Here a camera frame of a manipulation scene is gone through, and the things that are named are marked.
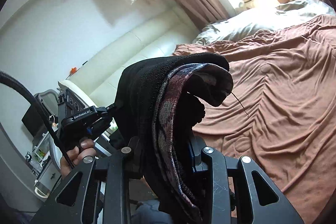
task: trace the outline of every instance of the fingernail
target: fingernail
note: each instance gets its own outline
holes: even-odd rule
[[[82,148],[87,148],[88,147],[88,143],[87,143],[87,141],[83,141],[83,142],[81,142],[81,147]]]

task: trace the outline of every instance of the human hand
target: human hand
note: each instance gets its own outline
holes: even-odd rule
[[[79,148],[76,146],[73,150],[67,152],[69,158],[73,161],[74,165],[77,165],[86,156],[95,156],[96,150],[94,149],[95,142],[91,139],[86,139],[81,143],[81,147],[84,149],[82,153],[79,154]],[[60,160],[61,164],[61,175],[64,179],[71,171],[71,167],[64,157]]]

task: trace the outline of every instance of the cream leather headboard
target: cream leather headboard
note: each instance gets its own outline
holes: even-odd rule
[[[177,44],[191,43],[199,31],[180,7],[173,7],[113,41],[69,80],[97,106],[114,102],[122,71],[138,61],[169,56]]]

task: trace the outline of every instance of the loose thread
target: loose thread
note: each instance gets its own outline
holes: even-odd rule
[[[237,96],[234,95],[233,92],[231,92],[231,94],[237,99],[237,101],[238,101],[238,102],[240,103],[240,105],[242,106],[244,112],[246,113],[247,117],[249,117],[248,113],[247,113],[246,110],[245,110],[245,107],[244,107],[244,106],[242,105],[242,103],[239,101],[239,99],[237,98]]]

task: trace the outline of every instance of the finger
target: finger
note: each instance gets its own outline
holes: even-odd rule
[[[81,142],[81,147],[83,149],[87,148],[94,148],[95,142],[92,139],[86,139],[85,141]]]
[[[78,155],[78,157],[73,161],[75,165],[77,165],[83,158],[86,156],[95,156],[96,155],[96,150],[94,150],[92,147],[85,149],[82,153]]]
[[[68,154],[68,156],[71,160],[75,160],[78,156],[78,153],[79,153],[79,148],[77,146],[75,146],[74,149],[69,150],[67,152],[67,154]],[[66,159],[64,157],[61,158],[60,164],[61,164],[61,167],[62,166],[69,166],[68,162],[66,161]]]

